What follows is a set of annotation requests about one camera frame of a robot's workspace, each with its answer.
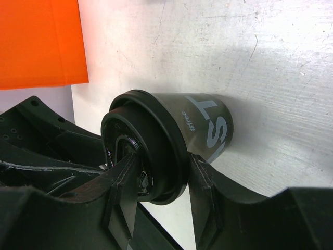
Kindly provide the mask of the black paper coffee cup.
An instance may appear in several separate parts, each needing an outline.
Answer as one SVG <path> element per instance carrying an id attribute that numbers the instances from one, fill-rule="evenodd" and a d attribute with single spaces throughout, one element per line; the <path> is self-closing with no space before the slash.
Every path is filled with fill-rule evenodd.
<path id="1" fill-rule="evenodd" d="M 229 146 L 232 115 L 220 96 L 205 93 L 153 93 L 177 123 L 187 150 L 213 163 Z"/>

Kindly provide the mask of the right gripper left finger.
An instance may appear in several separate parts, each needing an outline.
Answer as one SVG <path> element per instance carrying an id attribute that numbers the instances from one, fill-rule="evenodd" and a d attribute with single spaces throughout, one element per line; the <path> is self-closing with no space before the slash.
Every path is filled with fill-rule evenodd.
<path id="1" fill-rule="evenodd" d="M 1 249 L 127 249 L 139 174 L 139 157 L 128 154 L 59 198 L 33 187 L 1 188 Z"/>

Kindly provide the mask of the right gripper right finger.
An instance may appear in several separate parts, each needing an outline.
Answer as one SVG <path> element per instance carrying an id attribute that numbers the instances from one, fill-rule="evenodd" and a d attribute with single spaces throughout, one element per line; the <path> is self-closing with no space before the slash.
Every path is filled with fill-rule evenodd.
<path id="1" fill-rule="evenodd" d="M 289 187 L 266 197 L 190 154 L 197 249 L 332 249 L 332 189 Z"/>

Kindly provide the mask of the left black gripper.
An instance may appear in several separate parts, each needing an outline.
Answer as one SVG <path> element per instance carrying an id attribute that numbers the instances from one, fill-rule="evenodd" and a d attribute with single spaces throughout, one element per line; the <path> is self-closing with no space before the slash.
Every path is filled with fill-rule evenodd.
<path id="1" fill-rule="evenodd" d="M 106 170 L 101 137 L 66 120 L 37 96 L 1 114 L 1 188 L 78 195 L 77 188 Z"/>

